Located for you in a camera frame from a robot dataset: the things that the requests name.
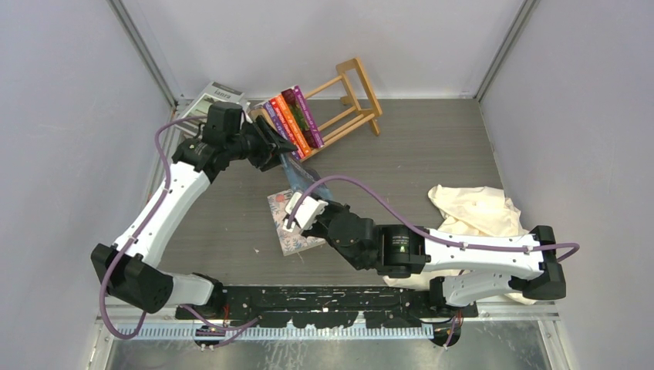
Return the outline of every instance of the blue object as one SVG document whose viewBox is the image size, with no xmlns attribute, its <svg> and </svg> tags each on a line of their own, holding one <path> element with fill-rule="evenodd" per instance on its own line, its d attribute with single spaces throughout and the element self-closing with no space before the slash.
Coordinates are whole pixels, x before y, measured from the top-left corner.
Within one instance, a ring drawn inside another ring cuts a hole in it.
<svg viewBox="0 0 654 370">
<path fill-rule="evenodd" d="M 288 178 L 288 183 L 291 185 L 293 192 L 299 191 L 304 193 L 309 186 L 315 181 L 320 180 L 318 172 L 309 166 L 304 166 L 299 160 L 292 155 L 286 153 L 281 156 L 281 166 L 284 168 L 284 173 Z M 321 197 L 324 200 L 333 200 L 332 192 L 329 191 L 325 184 L 312 191 L 314 195 Z"/>
</svg>

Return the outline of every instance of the stack of books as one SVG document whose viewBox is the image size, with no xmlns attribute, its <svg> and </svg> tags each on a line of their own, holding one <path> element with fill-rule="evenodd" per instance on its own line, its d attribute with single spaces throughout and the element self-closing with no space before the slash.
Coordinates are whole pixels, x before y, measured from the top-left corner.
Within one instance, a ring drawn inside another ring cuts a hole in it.
<svg viewBox="0 0 654 370">
<path fill-rule="evenodd" d="M 298 160 L 309 156 L 312 149 L 325 145 L 300 86 L 293 86 L 257 104 L 251 116 L 264 116 L 284 139 L 298 147 L 293 153 Z"/>
</svg>

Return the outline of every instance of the purple book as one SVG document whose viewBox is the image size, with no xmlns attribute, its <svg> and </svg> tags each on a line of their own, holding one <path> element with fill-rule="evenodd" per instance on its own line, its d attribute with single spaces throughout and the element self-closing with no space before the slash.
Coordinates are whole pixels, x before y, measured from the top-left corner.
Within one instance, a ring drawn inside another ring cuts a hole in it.
<svg viewBox="0 0 654 370">
<path fill-rule="evenodd" d="M 311 130 L 311 135 L 313 136 L 315 143 L 318 145 L 318 148 L 322 148 L 325 145 L 325 142 L 322 141 L 322 136 L 320 135 L 318 126 L 315 124 L 315 120 L 313 119 L 311 111 L 308 110 L 308 104 L 304 94 L 302 94 L 302 90 L 300 90 L 300 86 L 293 86 L 293 93 L 295 94 L 295 98 L 298 100 L 298 103 L 300 103 L 302 113 L 305 115 L 308 127 Z"/>
<path fill-rule="evenodd" d="M 275 128 L 277 129 L 277 132 L 286 139 L 287 141 L 291 142 L 291 140 L 288 138 L 288 134 L 286 133 L 286 130 L 284 129 L 284 126 L 281 124 L 281 120 L 279 120 L 279 117 L 277 117 L 277 114 L 275 113 L 275 110 L 272 108 L 270 105 L 270 101 L 266 101 L 263 103 L 264 109 L 266 109 L 266 112 L 268 112 L 268 115 L 270 116 L 270 119 L 272 119 L 272 123 L 275 125 Z M 297 152 L 292 153 L 293 157 L 296 158 L 297 160 L 300 160 L 300 156 Z"/>
</svg>

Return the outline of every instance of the orange book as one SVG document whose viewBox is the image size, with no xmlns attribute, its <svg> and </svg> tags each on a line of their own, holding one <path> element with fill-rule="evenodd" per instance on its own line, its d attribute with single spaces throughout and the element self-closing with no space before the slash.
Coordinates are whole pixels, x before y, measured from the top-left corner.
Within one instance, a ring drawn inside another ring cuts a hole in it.
<svg viewBox="0 0 654 370">
<path fill-rule="evenodd" d="M 295 138 L 295 135 L 293 135 L 293 131 L 291 131 L 291 127 L 288 125 L 288 122 L 286 122 L 286 118 L 284 118 L 284 115 L 281 114 L 281 108 L 279 107 L 279 104 L 277 103 L 277 100 L 275 98 L 272 98 L 269 100 L 270 102 L 270 107 L 272 108 L 273 111 L 275 111 L 275 115 L 277 118 L 279 118 L 279 122 L 281 123 L 281 127 L 284 129 L 286 132 L 286 135 L 288 135 L 288 140 L 295 145 L 296 148 L 298 148 L 295 152 L 299 156 L 299 159 L 301 160 L 302 158 L 305 157 L 305 154 L 302 152 L 302 148 L 300 148 L 300 144 L 298 144 L 297 139 Z"/>
<path fill-rule="evenodd" d="M 286 105 L 286 101 L 284 101 L 284 98 L 281 96 L 281 94 L 277 95 L 272 99 L 274 99 L 275 102 L 277 102 L 277 105 L 281 110 L 281 114 L 284 116 L 286 122 L 288 123 L 288 128 L 291 129 L 291 131 L 293 132 L 293 136 L 295 136 L 295 140 L 297 140 L 298 145 L 300 146 L 299 149 L 304 153 L 305 156 L 308 156 L 311 153 L 311 148 L 308 146 L 308 143 L 306 142 L 304 135 L 302 135 L 302 131 L 300 131 L 300 126 L 298 126 L 298 123 L 295 121 L 295 117 L 293 117 L 293 113 L 291 113 L 291 110 L 288 108 L 288 105 Z"/>
</svg>

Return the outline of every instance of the book cover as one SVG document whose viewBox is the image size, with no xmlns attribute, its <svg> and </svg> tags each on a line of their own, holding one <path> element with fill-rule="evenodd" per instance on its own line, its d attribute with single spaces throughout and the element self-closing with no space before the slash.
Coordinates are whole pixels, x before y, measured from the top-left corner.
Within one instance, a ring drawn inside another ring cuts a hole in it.
<svg viewBox="0 0 654 370">
<path fill-rule="evenodd" d="M 272 123 L 273 126 L 275 127 L 275 131 L 279 133 L 281 137 L 284 139 L 288 140 L 289 142 L 292 143 L 292 141 L 288 138 L 288 133 L 286 133 L 286 130 L 284 129 L 284 126 L 281 124 L 281 121 L 279 120 L 279 117 L 277 117 L 277 113 L 275 113 L 275 110 L 272 109 L 272 106 L 270 105 L 270 102 L 263 102 L 259 103 L 255 106 L 255 108 L 260 108 L 263 110 L 263 116 L 266 118 L 266 120 L 269 123 Z M 299 154 L 297 152 L 292 153 L 293 157 L 296 158 L 297 160 L 300 159 Z"/>
<path fill-rule="evenodd" d="M 293 115 L 295 122 L 298 124 L 300 132 L 302 133 L 302 136 L 305 138 L 309 147 L 317 149 L 318 144 L 311 134 L 311 129 L 309 129 L 305 115 L 302 112 L 302 108 L 300 107 L 298 100 L 295 98 L 293 88 L 282 91 L 281 96 L 284 98 L 284 101 L 288 106 L 288 110 L 291 111 L 291 114 Z"/>
<path fill-rule="evenodd" d="M 284 208 L 293 196 L 293 190 L 285 190 L 276 194 L 268 196 L 268 205 L 270 206 L 270 213 L 275 222 L 275 229 L 279 237 L 279 244 L 281 245 L 281 252 L 284 256 L 306 251 L 309 248 L 317 247 L 325 244 L 325 239 L 317 237 L 303 237 L 298 228 L 294 232 L 289 233 L 284 231 L 281 226 L 286 217 Z"/>
<path fill-rule="evenodd" d="M 208 84 L 202 92 L 200 92 L 200 95 L 198 95 L 197 98 L 195 98 L 193 102 L 191 102 L 187 108 L 177 116 L 177 118 L 206 116 L 209 111 L 209 106 L 219 100 L 222 102 L 240 104 L 244 109 L 247 109 L 250 104 L 246 100 L 243 92 L 221 85 L 218 82 L 212 82 Z M 183 122 L 178 124 L 177 128 L 188 136 L 195 136 L 197 135 L 198 125 L 199 121 Z"/>
<path fill-rule="evenodd" d="M 279 122 L 281 122 L 281 127 L 286 132 L 286 135 L 288 136 L 288 140 L 290 140 L 291 143 L 293 143 L 293 145 L 295 145 L 295 147 L 298 148 L 298 150 L 293 152 L 293 153 L 297 153 L 298 156 L 300 157 L 300 159 L 304 158 L 305 154 L 302 152 L 302 149 L 300 148 L 300 145 L 299 145 L 297 139 L 295 138 L 295 135 L 293 134 L 293 131 L 291 130 L 291 127 L 288 126 L 288 122 L 286 122 L 286 118 L 284 118 L 284 115 L 281 114 L 281 109 L 279 108 L 279 104 L 278 104 L 277 100 L 275 100 L 275 98 L 273 98 L 273 99 L 270 99 L 268 102 L 270 103 L 270 107 L 272 107 L 273 111 L 275 112 L 275 115 L 279 119 Z"/>
<path fill-rule="evenodd" d="M 311 148 L 308 147 L 305 137 L 302 135 L 302 132 L 300 132 L 300 127 L 296 123 L 295 118 L 293 118 L 291 110 L 286 105 L 284 98 L 281 97 L 281 94 L 279 94 L 273 99 L 277 102 L 277 105 L 281 110 L 281 114 L 286 119 L 286 122 L 288 122 L 288 127 L 291 128 L 295 139 L 298 141 L 299 148 L 302 150 L 305 156 L 308 156 L 311 153 Z"/>
<path fill-rule="evenodd" d="M 315 141 L 316 147 L 322 148 L 325 145 L 325 142 L 322 140 L 322 135 L 320 134 L 318 125 L 315 124 L 315 119 L 313 119 L 313 115 L 311 114 L 311 110 L 309 110 L 308 108 L 308 103 L 305 99 L 304 94 L 302 94 L 302 90 L 300 89 L 300 86 L 297 85 L 293 86 L 293 94 L 295 95 L 295 98 L 298 101 L 300 108 L 302 109 L 302 113 L 306 118 L 306 122 L 308 124 L 309 129 L 311 130 L 311 135 L 313 136 L 313 140 Z"/>
</svg>

